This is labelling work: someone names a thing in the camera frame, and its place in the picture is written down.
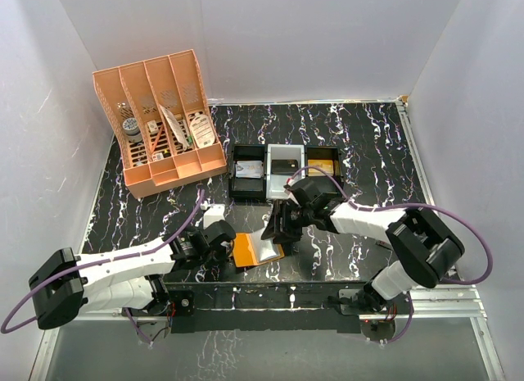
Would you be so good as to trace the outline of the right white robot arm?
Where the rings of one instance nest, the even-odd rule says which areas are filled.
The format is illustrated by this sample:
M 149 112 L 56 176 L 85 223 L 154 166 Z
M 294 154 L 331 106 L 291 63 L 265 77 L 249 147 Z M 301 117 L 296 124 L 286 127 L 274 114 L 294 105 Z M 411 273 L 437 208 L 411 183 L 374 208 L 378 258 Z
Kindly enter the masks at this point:
M 328 297 L 327 306 L 339 313 L 382 313 L 412 288 L 434 288 L 465 253 L 459 238 L 426 207 L 360 211 L 340 192 L 325 193 L 309 178 L 286 185 L 285 190 L 287 198 L 273 204 L 263 240 L 294 243 L 301 239 L 304 228 L 313 225 L 334 234 L 372 238 L 396 254 L 394 263 L 378 271 L 356 293 Z

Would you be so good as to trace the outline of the orange leather card holder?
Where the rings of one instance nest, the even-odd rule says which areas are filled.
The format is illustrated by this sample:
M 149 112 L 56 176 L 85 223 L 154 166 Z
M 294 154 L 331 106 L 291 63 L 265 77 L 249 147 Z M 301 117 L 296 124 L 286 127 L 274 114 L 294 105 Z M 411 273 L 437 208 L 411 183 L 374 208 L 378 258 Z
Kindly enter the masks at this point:
M 282 246 L 262 239 L 262 229 L 253 233 L 238 233 L 234 239 L 233 260 L 237 268 L 254 267 L 282 259 Z

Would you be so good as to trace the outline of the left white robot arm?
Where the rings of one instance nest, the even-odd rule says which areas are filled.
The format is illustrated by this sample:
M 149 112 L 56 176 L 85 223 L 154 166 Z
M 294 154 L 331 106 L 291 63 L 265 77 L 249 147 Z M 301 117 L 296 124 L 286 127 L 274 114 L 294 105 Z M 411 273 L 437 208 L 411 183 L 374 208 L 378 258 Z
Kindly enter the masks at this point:
M 113 252 L 81 256 L 69 247 L 57 250 L 29 279 L 37 325 L 54 329 L 80 314 L 117 307 L 159 315 L 169 305 L 162 277 L 223 260 L 235 237 L 233 227 L 219 220 L 204 229 L 186 228 L 172 240 Z

